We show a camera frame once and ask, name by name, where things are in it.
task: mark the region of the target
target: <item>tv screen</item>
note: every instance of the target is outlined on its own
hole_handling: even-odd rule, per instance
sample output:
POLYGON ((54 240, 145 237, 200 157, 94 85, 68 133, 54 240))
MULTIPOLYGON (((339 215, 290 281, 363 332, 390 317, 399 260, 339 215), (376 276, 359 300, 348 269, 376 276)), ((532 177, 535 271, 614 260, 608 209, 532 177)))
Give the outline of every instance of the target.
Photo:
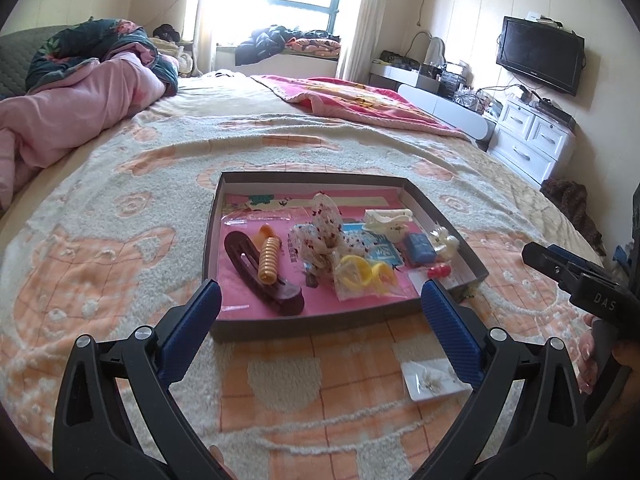
POLYGON ((497 63, 510 72, 575 96, 584 60, 584 38, 541 23, 504 19, 497 63))

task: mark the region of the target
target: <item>pink blanket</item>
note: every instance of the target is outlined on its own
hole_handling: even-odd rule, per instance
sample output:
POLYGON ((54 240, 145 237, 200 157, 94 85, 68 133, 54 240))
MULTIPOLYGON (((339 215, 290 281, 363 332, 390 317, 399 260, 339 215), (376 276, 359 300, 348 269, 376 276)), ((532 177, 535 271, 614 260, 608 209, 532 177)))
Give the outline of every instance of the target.
POLYGON ((355 123, 466 139, 459 130, 442 124, 392 90, 330 77, 292 79, 277 75, 254 75, 252 79, 265 85, 287 103, 300 104, 319 117, 335 117, 355 123))
POLYGON ((132 52, 84 65, 32 95, 0 101, 0 206, 7 209, 42 168, 164 94, 132 52))

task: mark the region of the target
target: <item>brown hair clip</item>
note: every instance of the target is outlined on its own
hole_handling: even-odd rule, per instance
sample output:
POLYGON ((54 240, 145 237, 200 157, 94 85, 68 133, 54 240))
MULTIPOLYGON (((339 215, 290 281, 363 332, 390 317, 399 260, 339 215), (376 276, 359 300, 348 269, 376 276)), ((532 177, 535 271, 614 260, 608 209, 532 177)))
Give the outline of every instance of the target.
POLYGON ((225 237, 225 251, 244 283, 262 300, 274 306, 280 316, 297 316, 305 307, 302 289, 280 275, 273 285, 258 278, 260 253, 246 234, 231 231, 225 237))

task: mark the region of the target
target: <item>power cord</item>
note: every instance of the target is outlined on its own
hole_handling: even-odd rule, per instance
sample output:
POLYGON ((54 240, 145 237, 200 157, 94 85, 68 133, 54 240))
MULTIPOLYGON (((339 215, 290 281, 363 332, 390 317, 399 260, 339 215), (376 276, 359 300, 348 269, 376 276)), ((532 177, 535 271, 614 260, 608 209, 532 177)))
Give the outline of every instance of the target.
POLYGON ((429 37, 429 39, 432 39, 432 36, 430 33, 428 33, 426 30, 419 30, 418 33, 414 36, 414 38, 411 40, 411 45, 409 45, 409 48, 406 50, 406 52, 404 53, 404 57, 407 56, 407 54, 409 54, 409 52, 411 51, 412 47, 414 46, 414 41, 415 38, 417 38, 418 36, 420 36, 421 34, 425 34, 429 37))
MULTIPOLYGON (((459 94, 457 96, 454 97, 453 102, 455 102, 456 104, 459 104, 460 106, 464 107, 464 108, 468 108, 469 110, 473 110, 476 113, 482 115, 484 114, 487 109, 488 109, 488 105, 487 103, 484 102, 483 99, 481 99, 479 97, 479 93, 482 92, 483 90, 496 90, 496 91, 503 91, 503 90, 508 90, 509 88, 514 88, 514 87, 519 87, 520 85, 506 85, 506 86, 485 86, 483 88, 479 88, 478 90, 476 90, 475 92, 468 92, 466 94, 459 94)), ((538 94, 536 94, 535 92, 533 92, 536 97, 538 99, 540 99, 542 101, 542 99, 540 98, 540 96, 538 94)))
POLYGON ((422 26, 422 8, 424 7, 424 1, 422 0, 422 3, 420 4, 420 11, 418 12, 418 22, 415 24, 418 27, 422 26))

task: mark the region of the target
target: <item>drawer handle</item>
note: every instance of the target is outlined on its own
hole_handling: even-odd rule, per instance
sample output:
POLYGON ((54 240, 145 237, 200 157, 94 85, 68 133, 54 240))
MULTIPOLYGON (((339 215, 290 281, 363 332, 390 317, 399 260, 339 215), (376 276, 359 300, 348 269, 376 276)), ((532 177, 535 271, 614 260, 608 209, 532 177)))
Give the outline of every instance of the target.
POLYGON ((516 146, 513 147, 513 151, 520 155, 524 160, 531 160, 531 157, 529 155, 526 155, 525 153, 519 151, 516 146))

